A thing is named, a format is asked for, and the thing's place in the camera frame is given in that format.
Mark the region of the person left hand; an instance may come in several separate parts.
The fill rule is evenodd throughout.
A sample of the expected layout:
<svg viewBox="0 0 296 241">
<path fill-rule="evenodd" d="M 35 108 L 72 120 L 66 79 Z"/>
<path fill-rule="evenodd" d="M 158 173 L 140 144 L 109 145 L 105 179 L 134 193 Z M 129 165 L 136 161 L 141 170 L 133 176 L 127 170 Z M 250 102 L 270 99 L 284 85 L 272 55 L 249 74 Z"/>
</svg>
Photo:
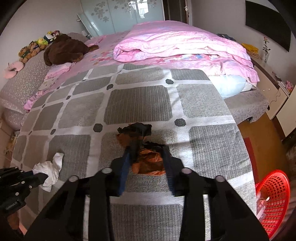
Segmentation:
<svg viewBox="0 0 296 241">
<path fill-rule="evenodd" d="M 13 230 L 18 231 L 22 235 L 25 235 L 26 234 L 27 229 L 20 222 L 20 218 L 19 218 L 18 212 L 15 212 L 14 214 L 11 214 L 10 216 L 8 216 L 7 220 L 8 220 L 8 223 L 9 223 L 10 227 Z"/>
</svg>

